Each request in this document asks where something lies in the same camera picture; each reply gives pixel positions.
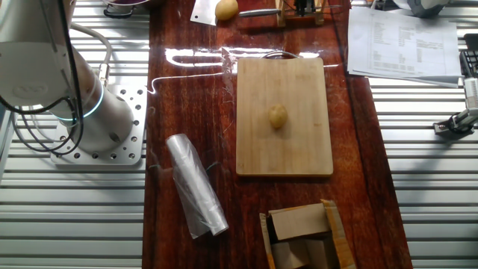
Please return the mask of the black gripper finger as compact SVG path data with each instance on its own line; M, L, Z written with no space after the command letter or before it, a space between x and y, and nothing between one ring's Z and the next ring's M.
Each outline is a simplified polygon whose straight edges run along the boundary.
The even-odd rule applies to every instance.
M316 11L315 0L294 0L294 7L298 16L313 14Z

